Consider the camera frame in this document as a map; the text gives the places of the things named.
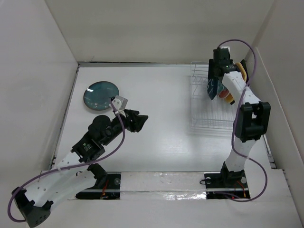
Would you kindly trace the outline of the black yellow square plate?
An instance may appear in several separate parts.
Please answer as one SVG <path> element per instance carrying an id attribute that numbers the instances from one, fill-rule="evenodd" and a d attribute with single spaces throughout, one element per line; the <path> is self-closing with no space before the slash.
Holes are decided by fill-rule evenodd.
<path id="1" fill-rule="evenodd" d="M 241 60 L 241 62 L 240 62 L 242 65 L 243 65 L 243 67 L 244 67 L 244 69 L 245 69 L 245 71 L 247 72 L 247 66 L 246 66 L 246 62 L 245 62 L 245 60 L 243 59 L 243 60 Z"/>

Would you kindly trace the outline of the dark blue leaf plate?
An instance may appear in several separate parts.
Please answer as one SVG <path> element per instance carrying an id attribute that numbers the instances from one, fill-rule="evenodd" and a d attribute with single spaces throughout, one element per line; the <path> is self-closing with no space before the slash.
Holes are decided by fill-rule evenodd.
<path id="1" fill-rule="evenodd" d="M 211 100 L 225 90 L 223 84 L 217 79 L 209 79 L 207 83 L 207 94 Z"/>

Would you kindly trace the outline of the red teal floral plate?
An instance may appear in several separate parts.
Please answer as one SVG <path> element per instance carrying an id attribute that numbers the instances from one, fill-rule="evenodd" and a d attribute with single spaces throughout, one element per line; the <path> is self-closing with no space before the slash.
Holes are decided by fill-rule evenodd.
<path id="1" fill-rule="evenodd" d="M 229 90 L 220 82 L 218 84 L 218 97 L 221 99 L 226 98 L 229 95 Z"/>

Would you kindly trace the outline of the orange woven square plate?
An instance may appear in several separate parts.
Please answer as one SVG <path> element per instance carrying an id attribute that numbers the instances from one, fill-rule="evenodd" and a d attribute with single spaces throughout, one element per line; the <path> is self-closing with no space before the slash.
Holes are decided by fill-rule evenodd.
<path id="1" fill-rule="evenodd" d="M 245 82 L 247 82 L 247 72 L 245 71 L 243 65 L 240 62 L 235 63 L 235 65 L 237 66 L 237 68 L 240 70 L 240 73 L 242 74 L 242 78 Z M 233 104 L 235 102 L 233 96 L 231 93 L 229 93 L 226 97 L 225 97 L 225 101 Z"/>

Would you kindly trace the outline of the teal round glass plate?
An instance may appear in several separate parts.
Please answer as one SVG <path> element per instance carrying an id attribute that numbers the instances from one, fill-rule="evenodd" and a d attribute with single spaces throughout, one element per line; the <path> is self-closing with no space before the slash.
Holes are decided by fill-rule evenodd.
<path id="1" fill-rule="evenodd" d="M 110 99 L 119 95 L 118 87 L 112 82 L 99 81 L 91 84 L 84 92 L 84 104 L 92 110 L 103 111 L 109 108 Z"/>

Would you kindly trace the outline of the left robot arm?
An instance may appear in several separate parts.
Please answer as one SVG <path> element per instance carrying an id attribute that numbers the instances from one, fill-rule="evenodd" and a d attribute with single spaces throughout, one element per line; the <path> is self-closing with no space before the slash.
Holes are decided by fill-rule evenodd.
<path id="1" fill-rule="evenodd" d="M 136 110 L 114 110 L 114 119 L 98 115 L 84 136 L 57 166 L 41 173 L 12 192 L 8 204 L 15 203 L 30 228 L 43 223 L 58 204 L 90 187 L 105 185 L 107 172 L 99 164 L 122 146 L 126 131 L 138 133 L 148 120 Z"/>

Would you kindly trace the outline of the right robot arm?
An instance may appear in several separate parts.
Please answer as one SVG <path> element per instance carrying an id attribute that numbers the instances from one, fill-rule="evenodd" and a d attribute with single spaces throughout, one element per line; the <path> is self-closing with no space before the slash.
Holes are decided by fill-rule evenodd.
<path id="1" fill-rule="evenodd" d="M 271 105 L 251 91 L 241 64 L 230 58 L 229 48 L 218 47 L 209 60 L 207 93 L 211 100 L 228 90 L 237 104 L 233 123 L 232 149 L 220 173 L 211 181 L 222 188 L 234 187 L 244 177 L 245 162 L 262 135 L 267 132 Z"/>

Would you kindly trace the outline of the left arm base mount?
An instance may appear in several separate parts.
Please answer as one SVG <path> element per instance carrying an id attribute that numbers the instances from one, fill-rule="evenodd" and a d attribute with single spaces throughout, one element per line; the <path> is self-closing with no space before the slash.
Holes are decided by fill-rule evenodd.
<path id="1" fill-rule="evenodd" d="M 76 194 L 80 200 L 119 200 L 120 199 L 121 173 L 111 172 L 100 187 L 93 186 Z"/>

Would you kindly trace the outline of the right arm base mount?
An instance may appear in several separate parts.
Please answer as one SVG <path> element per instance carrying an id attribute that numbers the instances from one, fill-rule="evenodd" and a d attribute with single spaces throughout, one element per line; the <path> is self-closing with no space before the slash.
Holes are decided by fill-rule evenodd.
<path id="1" fill-rule="evenodd" d="M 224 184 L 220 180 L 220 173 L 204 173 L 203 180 L 200 184 L 205 185 L 206 198 L 208 200 L 219 199 L 250 199 L 249 188 L 246 177 L 242 177 L 241 180 L 232 181 L 232 183 Z"/>

